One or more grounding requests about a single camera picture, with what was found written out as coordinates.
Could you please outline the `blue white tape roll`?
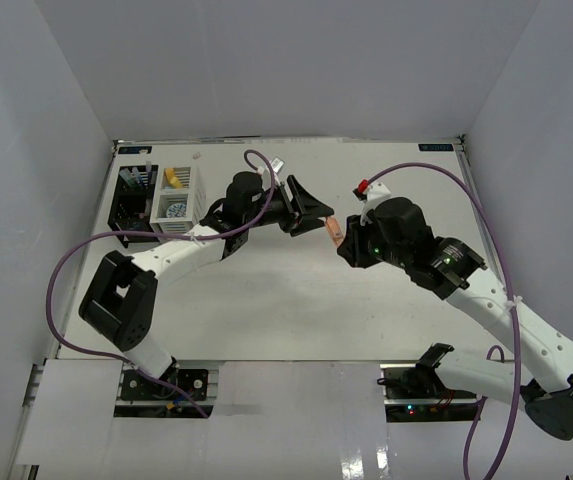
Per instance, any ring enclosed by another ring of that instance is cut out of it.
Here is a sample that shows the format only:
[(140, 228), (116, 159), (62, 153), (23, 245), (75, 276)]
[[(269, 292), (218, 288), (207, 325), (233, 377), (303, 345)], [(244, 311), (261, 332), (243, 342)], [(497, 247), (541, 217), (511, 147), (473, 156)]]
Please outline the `blue white tape roll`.
[(187, 215), (187, 204), (185, 202), (176, 202), (170, 204), (165, 212), (166, 218), (185, 218)]

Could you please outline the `yellow highlighter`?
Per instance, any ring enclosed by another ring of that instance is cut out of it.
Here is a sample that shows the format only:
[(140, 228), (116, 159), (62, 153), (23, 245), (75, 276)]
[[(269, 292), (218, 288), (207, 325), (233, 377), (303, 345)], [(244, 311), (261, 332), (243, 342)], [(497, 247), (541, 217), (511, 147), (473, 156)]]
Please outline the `yellow highlighter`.
[(173, 168), (166, 168), (164, 170), (164, 174), (165, 174), (165, 178), (167, 183), (172, 186), (171, 182), (173, 181), (174, 178), (177, 178), (175, 175), (175, 170)]

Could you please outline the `green gel pen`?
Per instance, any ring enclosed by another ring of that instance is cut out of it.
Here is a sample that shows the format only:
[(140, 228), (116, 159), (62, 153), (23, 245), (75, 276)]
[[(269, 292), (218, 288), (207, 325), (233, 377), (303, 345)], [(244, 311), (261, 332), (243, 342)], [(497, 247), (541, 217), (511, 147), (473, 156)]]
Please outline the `green gel pen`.
[(136, 167), (133, 167), (131, 169), (131, 175), (133, 176), (134, 180), (137, 182), (137, 184), (141, 188), (143, 188), (145, 186), (144, 180), (142, 179), (142, 176)]

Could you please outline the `black gel pen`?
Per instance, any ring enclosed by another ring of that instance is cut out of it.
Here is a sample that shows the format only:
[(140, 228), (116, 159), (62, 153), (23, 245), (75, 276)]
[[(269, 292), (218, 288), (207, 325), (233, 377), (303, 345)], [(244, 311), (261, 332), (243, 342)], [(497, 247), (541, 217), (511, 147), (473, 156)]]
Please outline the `black gel pen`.
[(120, 170), (119, 171), (119, 176), (123, 179), (123, 181), (130, 187), (130, 188), (134, 188), (135, 187), (135, 182), (131, 176), (131, 173), (127, 170)]

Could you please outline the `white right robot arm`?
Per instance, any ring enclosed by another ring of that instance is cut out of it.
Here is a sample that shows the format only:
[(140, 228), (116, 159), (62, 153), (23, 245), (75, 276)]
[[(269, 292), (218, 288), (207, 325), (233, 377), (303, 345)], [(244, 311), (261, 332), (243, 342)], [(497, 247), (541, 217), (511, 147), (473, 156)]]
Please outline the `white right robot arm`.
[(475, 320), (515, 357), (512, 367), (433, 344), (410, 377), (427, 397), (462, 390), (510, 403), (550, 436), (573, 438), (573, 341), (506, 287), (484, 259), (459, 239), (433, 234), (421, 208), (404, 197), (351, 215), (337, 249), (354, 268), (386, 263), (411, 282)]

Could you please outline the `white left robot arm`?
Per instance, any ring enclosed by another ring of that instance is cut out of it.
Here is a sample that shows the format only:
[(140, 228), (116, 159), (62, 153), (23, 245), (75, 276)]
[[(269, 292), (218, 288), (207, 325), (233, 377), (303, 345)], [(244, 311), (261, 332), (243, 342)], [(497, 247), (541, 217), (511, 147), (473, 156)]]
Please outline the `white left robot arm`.
[(322, 228), (333, 215), (330, 206), (292, 175), (271, 191), (262, 186), (257, 173), (237, 173), (225, 196), (213, 203), (186, 240), (169, 240), (133, 255), (106, 254), (81, 301), (79, 315), (145, 372), (146, 391), (157, 399), (168, 398), (176, 390), (178, 377), (170, 369), (175, 358), (150, 333), (157, 290), (233, 255), (249, 237), (247, 231), (233, 231), (251, 220), (256, 226), (276, 224), (296, 237)]

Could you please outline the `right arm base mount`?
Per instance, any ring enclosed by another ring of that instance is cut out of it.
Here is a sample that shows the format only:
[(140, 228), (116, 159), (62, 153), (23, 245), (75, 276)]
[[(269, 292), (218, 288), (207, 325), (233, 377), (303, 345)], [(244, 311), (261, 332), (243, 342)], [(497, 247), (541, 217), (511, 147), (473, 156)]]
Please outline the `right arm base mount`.
[(437, 343), (419, 360), (380, 365), (377, 385), (384, 395), (386, 421), (395, 423), (434, 423), (472, 421), (479, 400), (472, 392), (444, 386), (437, 367), (454, 347)]

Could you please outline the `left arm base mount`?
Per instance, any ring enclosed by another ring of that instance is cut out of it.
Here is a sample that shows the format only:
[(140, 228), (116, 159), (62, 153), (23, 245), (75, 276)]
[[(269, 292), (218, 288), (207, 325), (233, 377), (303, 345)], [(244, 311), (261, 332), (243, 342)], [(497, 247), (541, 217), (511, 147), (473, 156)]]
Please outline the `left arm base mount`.
[(142, 419), (203, 419), (193, 400), (208, 418), (214, 408), (216, 384), (211, 382), (208, 369), (179, 369), (171, 371), (165, 382), (183, 390), (181, 395), (172, 388), (145, 379), (134, 370), (125, 370), (120, 380), (113, 411), (115, 418)]

